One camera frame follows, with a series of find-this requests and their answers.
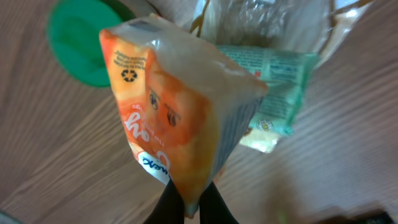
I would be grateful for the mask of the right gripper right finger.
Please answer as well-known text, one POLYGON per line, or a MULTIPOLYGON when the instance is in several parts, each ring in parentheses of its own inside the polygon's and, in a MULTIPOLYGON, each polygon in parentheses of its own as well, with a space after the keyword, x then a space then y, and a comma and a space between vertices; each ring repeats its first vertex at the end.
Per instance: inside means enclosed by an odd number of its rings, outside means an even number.
POLYGON ((212 182, 199 201, 200 224, 238 224, 212 182))

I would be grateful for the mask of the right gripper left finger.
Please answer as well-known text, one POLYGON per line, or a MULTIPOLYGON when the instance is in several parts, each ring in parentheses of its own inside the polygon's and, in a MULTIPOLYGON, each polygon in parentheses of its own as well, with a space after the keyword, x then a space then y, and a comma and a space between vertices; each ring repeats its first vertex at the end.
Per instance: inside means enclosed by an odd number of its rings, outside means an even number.
POLYGON ((144 224, 184 224, 184 202, 170 180, 144 224))

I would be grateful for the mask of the orange tissue pack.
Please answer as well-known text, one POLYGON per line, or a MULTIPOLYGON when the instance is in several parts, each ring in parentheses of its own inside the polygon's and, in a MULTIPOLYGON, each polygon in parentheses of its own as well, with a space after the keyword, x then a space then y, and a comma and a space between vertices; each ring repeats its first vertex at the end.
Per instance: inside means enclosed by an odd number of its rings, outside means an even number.
POLYGON ((99 41, 134 158, 158 180, 173 182, 185 216, 193 217, 267 85, 156 15, 103 29, 99 41))

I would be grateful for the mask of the teal wipes pack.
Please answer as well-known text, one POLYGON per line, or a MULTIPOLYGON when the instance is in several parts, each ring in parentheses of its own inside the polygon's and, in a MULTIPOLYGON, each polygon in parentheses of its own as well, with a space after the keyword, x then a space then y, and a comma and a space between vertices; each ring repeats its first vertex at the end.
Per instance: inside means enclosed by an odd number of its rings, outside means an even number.
POLYGON ((232 45, 219 45, 218 50, 268 86, 249 127, 290 136, 318 55, 232 45))

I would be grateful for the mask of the green lid jar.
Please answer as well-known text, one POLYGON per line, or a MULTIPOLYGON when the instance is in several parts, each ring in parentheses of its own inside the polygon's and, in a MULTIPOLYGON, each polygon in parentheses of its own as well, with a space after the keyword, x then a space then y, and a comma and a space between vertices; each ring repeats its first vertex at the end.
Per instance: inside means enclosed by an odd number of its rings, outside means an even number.
POLYGON ((121 1, 61 0, 49 15, 49 46, 71 77, 89 86, 108 87, 99 33, 133 18, 133 12, 121 1))

